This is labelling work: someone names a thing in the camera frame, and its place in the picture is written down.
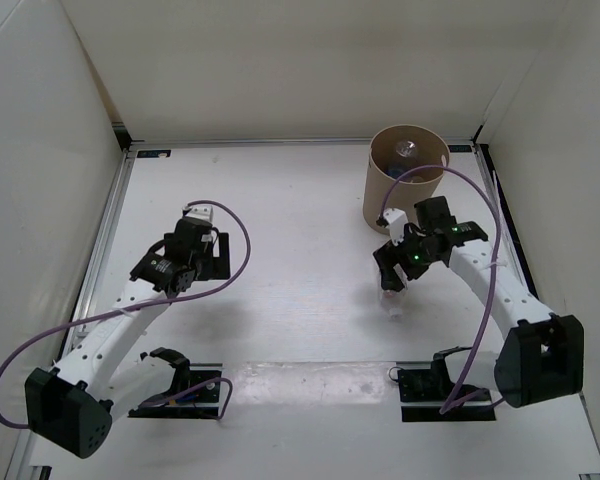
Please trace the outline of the clear bottle white orange label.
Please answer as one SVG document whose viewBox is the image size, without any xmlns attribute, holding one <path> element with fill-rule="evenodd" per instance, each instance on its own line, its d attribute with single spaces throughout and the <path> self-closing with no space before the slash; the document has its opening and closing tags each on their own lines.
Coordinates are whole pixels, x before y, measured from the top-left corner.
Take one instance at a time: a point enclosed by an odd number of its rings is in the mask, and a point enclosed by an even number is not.
<svg viewBox="0 0 600 480">
<path fill-rule="evenodd" d="M 377 274 L 377 287 L 379 304 L 392 321 L 399 321 L 403 318 L 404 314 L 404 300 L 407 291 L 407 279 L 401 266 L 395 266 L 395 270 L 403 280 L 403 290 L 401 292 L 383 291 L 380 287 L 379 270 Z"/>
</svg>

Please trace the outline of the blue label Pocari Sweat bottle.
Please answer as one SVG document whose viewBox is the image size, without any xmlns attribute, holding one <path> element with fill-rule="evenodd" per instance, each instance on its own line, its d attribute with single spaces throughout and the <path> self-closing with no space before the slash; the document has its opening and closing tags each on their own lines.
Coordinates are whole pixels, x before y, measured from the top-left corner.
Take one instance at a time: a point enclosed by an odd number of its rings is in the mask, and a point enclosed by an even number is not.
<svg viewBox="0 0 600 480">
<path fill-rule="evenodd" d="M 386 168 L 386 174 L 392 179 L 401 179 L 406 183 L 420 183 L 422 177 L 417 173 L 411 173 L 411 170 L 417 167 L 413 162 L 393 162 Z"/>
</svg>

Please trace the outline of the clear plastic bottle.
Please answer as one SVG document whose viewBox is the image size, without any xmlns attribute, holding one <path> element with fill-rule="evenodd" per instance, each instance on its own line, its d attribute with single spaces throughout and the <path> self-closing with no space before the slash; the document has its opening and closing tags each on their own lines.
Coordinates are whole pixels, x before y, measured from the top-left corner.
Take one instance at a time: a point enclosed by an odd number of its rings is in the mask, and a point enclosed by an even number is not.
<svg viewBox="0 0 600 480">
<path fill-rule="evenodd" d="M 416 159 L 419 156 L 419 147 L 413 140 L 401 139 L 394 145 L 394 154 L 402 159 Z"/>
</svg>

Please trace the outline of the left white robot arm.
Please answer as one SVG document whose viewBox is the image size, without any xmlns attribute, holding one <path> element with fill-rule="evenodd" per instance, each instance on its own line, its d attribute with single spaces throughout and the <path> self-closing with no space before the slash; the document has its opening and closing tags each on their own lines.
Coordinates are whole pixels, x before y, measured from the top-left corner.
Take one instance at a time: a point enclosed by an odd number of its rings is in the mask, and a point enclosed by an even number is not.
<svg viewBox="0 0 600 480">
<path fill-rule="evenodd" d="M 229 236 L 214 227 L 211 210 L 184 215 L 132 269 L 113 318 L 98 322 L 56 366 L 28 376 L 30 430 L 85 459 L 120 416 L 184 397 L 192 385 L 190 362 L 175 350 L 159 347 L 132 368 L 118 367 L 170 300 L 195 282 L 229 276 Z"/>
</svg>

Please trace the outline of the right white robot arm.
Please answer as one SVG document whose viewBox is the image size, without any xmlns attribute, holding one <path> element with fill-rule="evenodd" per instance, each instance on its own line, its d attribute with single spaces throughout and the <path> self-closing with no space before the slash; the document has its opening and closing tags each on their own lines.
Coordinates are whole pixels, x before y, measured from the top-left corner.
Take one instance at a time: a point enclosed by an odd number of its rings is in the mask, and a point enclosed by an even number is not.
<svg viewBox="0 0 600 480">
<path fill-rule="evenodd" d="M 458 222 L 445 197 L 416 205 L 417 222 L 388 208 L 377 224 L 389 240 L 373 258 L 383 293 L 396 297 L 431 265 L 442 263 L 470 288 L 494 320 L 504 344 L 498 353 L 473 346 L 434 354 L 429 387 L 455 409 L 483 390 L 495 390 L 514 408 L 578 394 L 584 383 L 584 327 L 535 298 L 503 263 L 475 222 Z"/>
</svg>

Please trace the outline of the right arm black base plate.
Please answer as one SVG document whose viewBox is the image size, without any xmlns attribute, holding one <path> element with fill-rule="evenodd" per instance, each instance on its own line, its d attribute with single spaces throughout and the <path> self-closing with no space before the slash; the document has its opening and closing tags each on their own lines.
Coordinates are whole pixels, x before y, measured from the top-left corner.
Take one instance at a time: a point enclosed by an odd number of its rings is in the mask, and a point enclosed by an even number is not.
<svg viewBox="0 0 600 480">
<path fill-rule="evenodd" d="M 459 397 L 470 398 L 462 406 L 445 414 L 440 409 L 453 389 L 453 384 L 438 378 L 429 362 L 396 363 L 387 372 L 390 382 L 398 387 L 403 423 L 494 422 L 495 408 L 491 393 L 473 385 L 463 385 Z"/>
</svg>

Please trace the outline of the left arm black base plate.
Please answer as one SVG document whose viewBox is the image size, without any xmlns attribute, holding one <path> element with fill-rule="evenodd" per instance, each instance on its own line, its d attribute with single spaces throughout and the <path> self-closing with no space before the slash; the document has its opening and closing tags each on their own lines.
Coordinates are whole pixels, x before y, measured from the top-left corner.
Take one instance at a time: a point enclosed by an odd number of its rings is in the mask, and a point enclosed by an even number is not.
<svg viewBox="0 0 600 480">
<path fill-rule="evenodd" d="M 193 364 L 190 367 L 189 383 L 194 386 L 221 377 L 222 373 L 222 364 Z M 215 420 L 220 415 L 222 392 L 227 389 L 228 387 L 222 386 L 221 383 L 209 383 L 178 400 L 163 403 L 159 406 L 131 410 L 128 417 L 137 419 Z"/>
</svg>

